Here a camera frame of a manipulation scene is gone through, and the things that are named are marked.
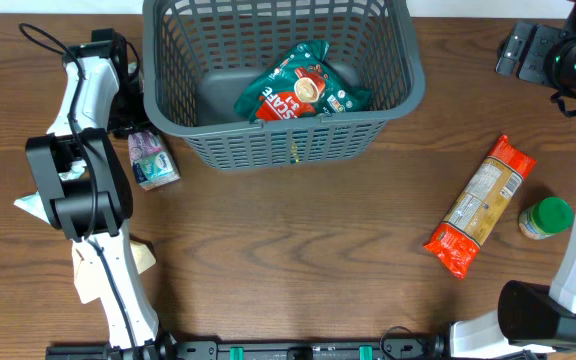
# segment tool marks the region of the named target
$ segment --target wooden table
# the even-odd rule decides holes
[[[63,233],[13,206],[36,189],[26,139],[53,122],[66,84],[21,21],[66,44],[112,26],[138,49],[143,22],[0,15],[0,358],[40,359],[51,342],[103,342],[108,330],[99,302],[79,303]],[[516,218],[550,193],[576,206],[576,119],[548,102],[552,90],[495,74],[513,23],[415,19],[426,96],[350,161],[224,173],[169,136],[182,181],[146,193],[129,175],[132,234],[158,258],[142,281],[163,326],[226,341],[377,338],[482,315],[508,280],[549,284],[569,232],[529,241]],[[500,134],[538,164],[460,281],[422,245]],[[126,143],[115,149],[128,169]]]

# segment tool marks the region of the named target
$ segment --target basket bottom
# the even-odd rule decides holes
[[[329,64],[349,86],[361,85],[359,75],[345,63]],[[197,126],[219,125],[247,121],[235,112],[235,102],[264,68],[214,70],[197,87]]]

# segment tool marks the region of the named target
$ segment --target small bottle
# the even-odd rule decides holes
[[[529,238],[542,240],[568,229],[573,219],[568,203],[558,197],[549,197],[519,215],[519,228]]]

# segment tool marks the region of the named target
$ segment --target white nutrition label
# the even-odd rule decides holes
[[[466,194],[457,205],[455,211],[453,211],[448,222],[453,224],[457,229],[465,232],[466,226],[470,224],[470,220],[472,220],[473,215],[475,215],[475,212],[480,206],[481,200],[470,194]]]
[[[483,201],[486,199],[486,196],[488,196],[490,190],[492,190],[492,187],[495,186],[499,176],[501,176],[501,170],[493,165],[483,164],[479,170],[477,170],[475,176],[472,177],[464,192]]]

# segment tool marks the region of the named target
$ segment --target barcode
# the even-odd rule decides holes
[[[513,173],[510,176],[510,179],[508,179],[508,182],[506,182],[504,190],[508,192],[510,196],[512,196],[515,193],[515,191],[517,191],[519,185],[521,185],[521,177]]]

